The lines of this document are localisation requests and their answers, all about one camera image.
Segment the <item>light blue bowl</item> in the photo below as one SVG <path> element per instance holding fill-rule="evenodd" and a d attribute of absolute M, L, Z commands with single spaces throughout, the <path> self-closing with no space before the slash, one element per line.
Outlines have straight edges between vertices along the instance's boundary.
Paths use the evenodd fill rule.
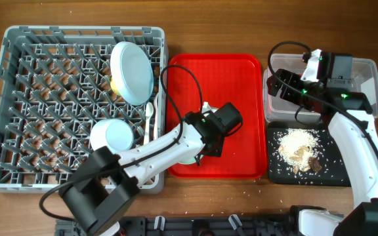
<path fill-rule="evenodd" d="M 119 153 L 132 147 L 134 134 L 125 121 L 103 119 L 91 129 L 89 140 L 94 150 L 106 146 L 112 153 Z"/>

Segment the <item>light blue plate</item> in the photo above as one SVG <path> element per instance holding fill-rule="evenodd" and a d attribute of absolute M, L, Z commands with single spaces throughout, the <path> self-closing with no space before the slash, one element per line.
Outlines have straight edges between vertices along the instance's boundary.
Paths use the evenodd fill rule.
<path fill-rule="evenodd" d="M 120 42 L 112 50 L 111 77 L 120 96 L 139 106 L 148 101 L 154 89 L 154 73 L 146 53 L 136 44 Z"/>

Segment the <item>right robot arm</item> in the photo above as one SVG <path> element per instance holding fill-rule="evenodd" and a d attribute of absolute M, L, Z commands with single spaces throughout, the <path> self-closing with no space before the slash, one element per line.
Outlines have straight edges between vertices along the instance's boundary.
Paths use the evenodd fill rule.
<path fill-rule="evenodd" d="M 350 54 L 307 51 L 304 71 L 268 68 L 271 96 L 320 114 L 334 139 L 352 187 L 354 209 L 344 218 L 312 206 L 294 206 L 299 235 L 378 235 L 378 135 L 366 93 L 357 90 Z"/>

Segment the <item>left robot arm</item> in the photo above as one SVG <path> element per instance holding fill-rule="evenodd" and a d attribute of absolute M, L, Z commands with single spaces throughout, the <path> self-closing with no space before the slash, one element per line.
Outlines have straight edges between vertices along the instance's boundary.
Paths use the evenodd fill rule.
<path fill-rule="evenodd" d="M 172 131 L 140 147 L 91 153 L 59 196 L 87 235 L 101 235 L 126 213 L 140 188 L 169 167 L 200 155 L 221 155 L 224 139 L 241 127 L 230 102 L 215 111 L 189 112 Z"/>

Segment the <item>yellow plastic cup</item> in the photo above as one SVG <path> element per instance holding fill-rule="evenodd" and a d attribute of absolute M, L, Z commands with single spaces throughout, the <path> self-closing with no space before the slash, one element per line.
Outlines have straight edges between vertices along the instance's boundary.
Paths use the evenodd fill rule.
<path fill-rule="evenodd" d="M 118 96 L 120 95 L 120 92 L 118 91 L 116 83 L 115 83 L 115 79 L 113 77 L 111 77 L 110 87 L 114 94 Z"/>

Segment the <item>green bowl with food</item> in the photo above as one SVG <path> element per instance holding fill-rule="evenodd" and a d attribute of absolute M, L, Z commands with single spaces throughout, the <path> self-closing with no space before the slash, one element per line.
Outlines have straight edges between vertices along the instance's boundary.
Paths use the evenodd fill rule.
<path fill-rule="evenodd" d="M 195 157 L 187 158 L 179 162 L 181 165 L 192 165 L 196 164 L 197 166 L 200 166 L 200 161 L 202 159 L 203 155 L 198 154 Z"/>

